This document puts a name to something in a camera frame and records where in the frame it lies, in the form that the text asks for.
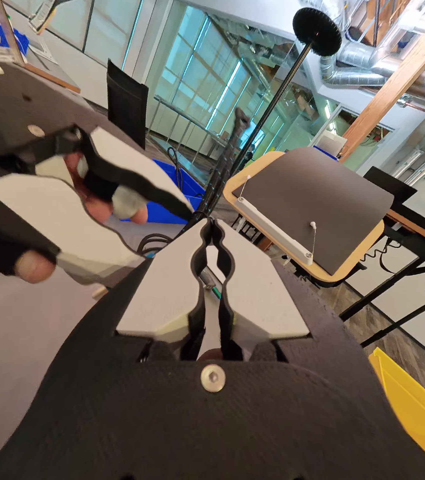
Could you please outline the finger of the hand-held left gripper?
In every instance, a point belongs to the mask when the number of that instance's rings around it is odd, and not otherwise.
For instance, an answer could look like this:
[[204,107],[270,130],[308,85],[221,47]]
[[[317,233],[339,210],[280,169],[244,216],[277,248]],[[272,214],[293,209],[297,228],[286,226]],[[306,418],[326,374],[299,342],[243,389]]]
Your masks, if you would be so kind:
[[82,285],[114,286],[145,260],[94,219],[71,186],[53,177],[0,177],[0,234],[51,254]]
[[132,171],[139,171],[143,165],[149,165],[147,161],[151,159],[101,127],[96,127],[90,133],[81,128],[78,128],[78,131],[81,134],[79,150],[87,164],[84,183],[97,196],[103,196],[107,201],[112,201],[117,191],[114,186],[126,187],[114,180],[117,178],[118,169],[130,168]]

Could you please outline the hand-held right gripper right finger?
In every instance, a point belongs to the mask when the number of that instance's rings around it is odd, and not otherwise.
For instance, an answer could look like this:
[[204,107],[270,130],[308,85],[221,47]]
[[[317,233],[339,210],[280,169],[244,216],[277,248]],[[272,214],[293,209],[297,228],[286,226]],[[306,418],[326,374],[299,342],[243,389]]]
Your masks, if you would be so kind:
[[304,338],[310,331],[269,256],[224,221],[216,221],[222,284],[221,343]]

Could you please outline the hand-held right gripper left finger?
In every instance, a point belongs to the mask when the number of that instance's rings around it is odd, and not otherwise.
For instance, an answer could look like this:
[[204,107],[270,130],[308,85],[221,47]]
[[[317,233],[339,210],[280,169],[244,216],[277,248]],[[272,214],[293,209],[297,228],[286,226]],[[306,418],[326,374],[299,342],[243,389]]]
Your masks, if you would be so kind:
[[204,327],[204,294],[199,279],[207,262],[209,220],[202,219],[152,259],[119,321],[119,334],[184,343],[194,321]]

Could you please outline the blue plastic bin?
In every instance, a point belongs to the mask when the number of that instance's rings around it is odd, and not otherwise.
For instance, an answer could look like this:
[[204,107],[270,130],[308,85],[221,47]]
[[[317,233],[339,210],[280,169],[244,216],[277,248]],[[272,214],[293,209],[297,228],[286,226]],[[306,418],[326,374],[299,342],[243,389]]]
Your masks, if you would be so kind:
[[199,207],[205,189],[183,168],[157,159],[147,161],[139,171],[119,168],[120,185],[142,195],[147,201],[148,222],[185,225]]

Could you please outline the yellow plastic bin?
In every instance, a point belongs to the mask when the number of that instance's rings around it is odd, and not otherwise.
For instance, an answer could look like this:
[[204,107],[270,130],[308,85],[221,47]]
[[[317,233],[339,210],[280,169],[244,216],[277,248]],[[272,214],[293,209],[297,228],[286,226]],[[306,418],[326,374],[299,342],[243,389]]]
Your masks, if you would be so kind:
[[425,451],[425,388],[379,348],[369,361],[402,426]]

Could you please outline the person's left hand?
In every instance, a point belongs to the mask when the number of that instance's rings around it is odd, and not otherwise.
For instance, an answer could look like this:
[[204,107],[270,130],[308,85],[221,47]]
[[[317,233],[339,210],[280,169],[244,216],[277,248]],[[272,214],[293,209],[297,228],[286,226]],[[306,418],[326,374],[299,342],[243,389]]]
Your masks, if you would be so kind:
[[[106,278],[104,269],[99,275],[97,272],[86,272],[83,265],[81,268],[72,268],[72,260],[87,260],[87,266],[92,262],[91,253],[99,253],[112,258],[114,249],[106,248],[102,240],[106,237],[112,238],[111,231],[97,227],[97,222],[104,224],[111,215],[118,219],[125,218],[119,212],[117,205],[112,201],[104,201],[95,195],[85,184],[81,175],[86,172],[87,165],[81,152],[70,153],[65,156],[52,157],[36,166],[38,177],[53,177],[53,174],[60,174],[61,185],[66,183],[66,195],[52,198],[48,194],[46,206],[37,206],[32,201],[24,201],[27,212],[30,213],[29,220],[37,220],[39,224],[34,226],[46,229],[46,233],[52,235],[52,240],[61,248],[59,266],[76,282],[81,285],[92,285],[99,283],[104,285]],[[129,217],[133,223],[143,225],[148,219],[146,203],[141,200],[134,191],[118,188],[120,194],[126,195],[126,200],[132,200],[132,207],[127,206],[127,212],[132,212]],[[48,279],[55,270],[55,261],[48,260],[45,255],[31,247],[22,244],[7,246],[3,248],[4,259],[0,261],[0,271],[6,276],[17,276],[30,284],[36,284]]]

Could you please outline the black high-back chair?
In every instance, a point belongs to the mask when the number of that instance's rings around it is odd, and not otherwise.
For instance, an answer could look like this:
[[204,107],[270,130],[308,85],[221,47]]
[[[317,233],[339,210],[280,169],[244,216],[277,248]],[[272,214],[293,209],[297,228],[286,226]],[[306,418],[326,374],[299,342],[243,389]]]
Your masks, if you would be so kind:
[[145,150],[149,88],[108,59],[107,94],[109,121]]

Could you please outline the black wood-edged board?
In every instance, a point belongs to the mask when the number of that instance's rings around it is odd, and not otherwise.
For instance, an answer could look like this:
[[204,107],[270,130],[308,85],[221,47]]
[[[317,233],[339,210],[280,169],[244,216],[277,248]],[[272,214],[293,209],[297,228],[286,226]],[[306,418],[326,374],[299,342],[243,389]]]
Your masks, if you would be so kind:
[[[314,235],[310,222],[316,223],[312,265],[292,256],[234,206],[247,175],[251,179],[244,197],[309,251]],[[391,193],[315,147],[264,154],[227,181],[223,196],[293,263],[326,284],[341,282],[352,273],[382,235],[383,218],[394,201]]]

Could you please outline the black floor lamp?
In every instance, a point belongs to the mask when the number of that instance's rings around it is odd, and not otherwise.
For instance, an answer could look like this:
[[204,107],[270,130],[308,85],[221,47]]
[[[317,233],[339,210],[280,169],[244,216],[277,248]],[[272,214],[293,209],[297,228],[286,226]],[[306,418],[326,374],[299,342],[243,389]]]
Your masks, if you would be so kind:
[[304,48],[294,61],[285,79],[280,84],[271,102],[256,123],[253,132],[247,138],[244,147],[238,155],[234,154],[235,149],[237,148],[240,136],[245,132],[246,128],[250,126],[250,118],[240,108],[235,110],[232,133],[212,172],[203,199],[194,213],[193,219],[195,221],[208,217],[214,209],[227,181],[237,173],[242,161],[245,160],[247,150],[289,87],[307,54],[312,51],[322,57],[331,56],[340,49],[340,30],[328,15],[318,9],[310,7],[299,9],[293,17],[293,30],[297,40],[301,44],[304,44]]

